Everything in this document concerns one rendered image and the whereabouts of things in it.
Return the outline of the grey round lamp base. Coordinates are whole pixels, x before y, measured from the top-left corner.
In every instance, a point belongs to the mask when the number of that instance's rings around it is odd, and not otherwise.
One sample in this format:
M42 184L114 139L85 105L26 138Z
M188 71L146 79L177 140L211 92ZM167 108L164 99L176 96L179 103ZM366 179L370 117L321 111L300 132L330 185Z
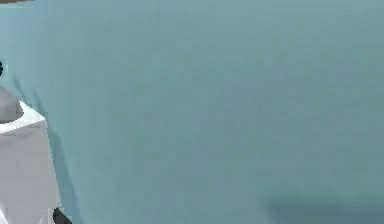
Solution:
M19 99L5 87L0 86L0 124L13 122L23 114Z

